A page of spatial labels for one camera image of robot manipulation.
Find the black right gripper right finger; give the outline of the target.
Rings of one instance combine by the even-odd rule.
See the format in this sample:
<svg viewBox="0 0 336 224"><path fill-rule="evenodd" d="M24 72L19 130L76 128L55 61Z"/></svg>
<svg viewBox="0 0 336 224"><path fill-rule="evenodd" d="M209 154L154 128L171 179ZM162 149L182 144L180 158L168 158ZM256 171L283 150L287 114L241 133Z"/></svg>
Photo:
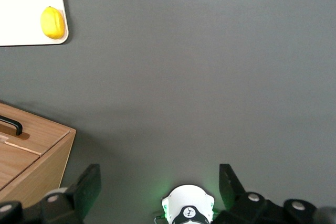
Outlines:
<svg viewBox="0 0 336 224"><path fill-rule="evenodd" d="M245 191L229 164L219 165L219 192L225 206L212 223L314 223L317 207L300 199L282 206L261 194Z"/></svg>

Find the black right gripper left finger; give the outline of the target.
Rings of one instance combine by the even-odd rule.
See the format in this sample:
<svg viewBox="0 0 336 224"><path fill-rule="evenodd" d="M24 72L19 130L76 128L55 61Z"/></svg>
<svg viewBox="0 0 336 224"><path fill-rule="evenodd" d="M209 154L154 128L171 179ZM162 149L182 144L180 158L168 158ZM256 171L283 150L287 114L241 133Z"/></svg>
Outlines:
<svg viewBox="0 0 336 224"><path fill-rule="evenodd" d="M91 164L72 185L48 192L30 207L2 201L1 223L84 223L100 191L100 165Z"/></svg>

